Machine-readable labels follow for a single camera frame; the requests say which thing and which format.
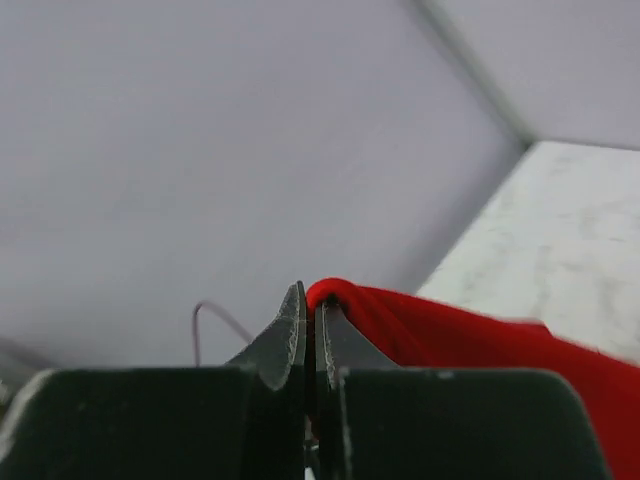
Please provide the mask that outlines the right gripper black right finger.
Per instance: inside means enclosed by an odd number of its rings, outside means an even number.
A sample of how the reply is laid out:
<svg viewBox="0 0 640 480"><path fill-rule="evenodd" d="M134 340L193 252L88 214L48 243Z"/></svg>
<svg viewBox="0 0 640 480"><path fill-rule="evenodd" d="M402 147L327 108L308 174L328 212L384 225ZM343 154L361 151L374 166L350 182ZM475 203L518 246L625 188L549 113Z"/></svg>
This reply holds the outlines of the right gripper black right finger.
<svg viewBox="0 0 640 480"><path fill-rule="evenodd" d="M314 312L314 380L317 395L329 395L344 369L392 369L399 365L369 341L346 317L335 299Z"/></svg>

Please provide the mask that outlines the red t-shirt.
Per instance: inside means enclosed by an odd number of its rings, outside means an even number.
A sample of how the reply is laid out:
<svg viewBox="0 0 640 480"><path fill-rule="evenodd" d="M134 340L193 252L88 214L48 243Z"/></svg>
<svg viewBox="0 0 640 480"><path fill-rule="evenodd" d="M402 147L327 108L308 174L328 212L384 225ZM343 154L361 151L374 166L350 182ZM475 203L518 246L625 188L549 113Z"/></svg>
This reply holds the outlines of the red t-shirt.
<svg viewBox="0 0 640 480"><path fill-rule="evenodd" d="M326 278L306 293L315 310L335 297L347 319L401 366L551 370L585 403L617 479L639 476L639 369L555 337L537 321L498 320L390 290Z"/></svg>

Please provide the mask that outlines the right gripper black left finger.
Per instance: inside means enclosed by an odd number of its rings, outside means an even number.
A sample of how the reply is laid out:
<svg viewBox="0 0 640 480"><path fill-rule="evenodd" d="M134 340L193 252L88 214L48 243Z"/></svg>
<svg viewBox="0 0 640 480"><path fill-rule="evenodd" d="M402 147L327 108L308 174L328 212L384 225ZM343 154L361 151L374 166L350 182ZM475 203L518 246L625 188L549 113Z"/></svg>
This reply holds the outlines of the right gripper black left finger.
<svg viewBox="0 0 640 480"><path fill-rule="evenodd" d="M271 391L281 390L295 367L304 367L306 351L306 297L297 281L287 289L274 319L228 366L255 369Z"/></svg>

